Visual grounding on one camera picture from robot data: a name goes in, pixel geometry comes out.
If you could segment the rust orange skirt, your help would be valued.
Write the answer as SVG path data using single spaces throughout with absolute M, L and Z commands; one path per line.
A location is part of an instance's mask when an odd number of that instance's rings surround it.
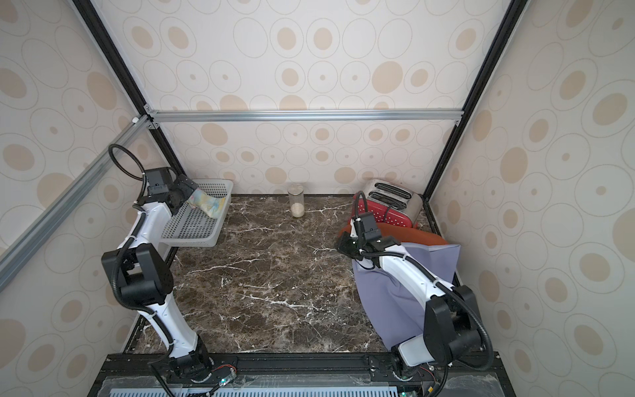
M 377 228 L 382 237 L 392 236 L 400 243 L 417 243 L 426 246 L 447 245 L 441 236 L 416 228 L 402 228 L 388 223 L 378 223 Z

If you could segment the floral pastel skirt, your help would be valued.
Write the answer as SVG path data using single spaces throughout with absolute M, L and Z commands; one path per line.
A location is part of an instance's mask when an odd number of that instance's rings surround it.
M 205 213 L 209 218 L 219 219 L 223 213 L 223 207 L 226 204 L 227 196 L 216 198 L 208 195 L 200 188 L 190 195 L 187 200 L 191 208 L 197 208 Z

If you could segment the lavender purple skirt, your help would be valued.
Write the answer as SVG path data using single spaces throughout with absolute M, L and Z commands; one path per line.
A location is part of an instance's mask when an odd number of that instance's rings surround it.
M 403 243 L 408 254 L 431 273 L 451 283 L 461 247 Z M 385 271 L 352 262 L 360 301 L 387 350 L 423 333 L 424 307 L 397 279 Z

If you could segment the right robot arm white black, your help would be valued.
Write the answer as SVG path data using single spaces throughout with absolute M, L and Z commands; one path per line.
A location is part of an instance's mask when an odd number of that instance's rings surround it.
M 351 259 L 362 306 L 398 365 L 489 370 L 493 342 L 476 296 L 452 282 L 458 245 L 361 213 L 342 229 L 336 249 Z

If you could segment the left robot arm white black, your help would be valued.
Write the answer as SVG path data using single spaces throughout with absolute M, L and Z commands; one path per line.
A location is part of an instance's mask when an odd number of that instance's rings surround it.
M 175 302 L 167 263 L 170 246 L 162 241 L 165 226 L 197 187 L 169 167 L 142 172 L 133 228 L 117 249 L 102 255 L 101 262 L 117 302 L 137 311 L 160 336 L 175 376 L 202 383 L 212 375 L 213 360 Z

